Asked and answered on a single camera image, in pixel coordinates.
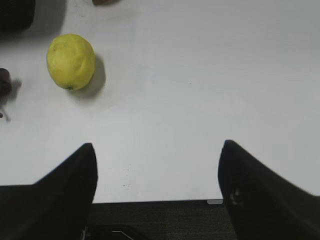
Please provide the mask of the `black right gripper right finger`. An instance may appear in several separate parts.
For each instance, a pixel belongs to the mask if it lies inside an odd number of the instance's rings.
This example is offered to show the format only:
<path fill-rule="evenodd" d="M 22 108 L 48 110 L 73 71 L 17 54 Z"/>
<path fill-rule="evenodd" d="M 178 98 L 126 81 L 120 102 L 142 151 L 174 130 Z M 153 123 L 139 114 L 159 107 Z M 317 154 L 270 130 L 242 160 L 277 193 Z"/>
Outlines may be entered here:
<path fill-rule="evenodd" d="M 218 183 L 239 240 L 320 238 L 320 198 L 282 178 L 233 140 L 224 142 Z"/>

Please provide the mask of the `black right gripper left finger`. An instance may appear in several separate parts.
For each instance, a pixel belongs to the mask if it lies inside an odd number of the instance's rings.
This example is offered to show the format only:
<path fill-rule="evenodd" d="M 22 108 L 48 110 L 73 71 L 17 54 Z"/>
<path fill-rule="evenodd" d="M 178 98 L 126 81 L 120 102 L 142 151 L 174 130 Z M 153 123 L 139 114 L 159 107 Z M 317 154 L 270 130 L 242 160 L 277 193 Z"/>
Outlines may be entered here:
<path fill-rule="evenodd" d="M 80 240 L 98 182 L 94 147 L 85 143 L 34 184 L 0 187 L 2 240 Z"/>

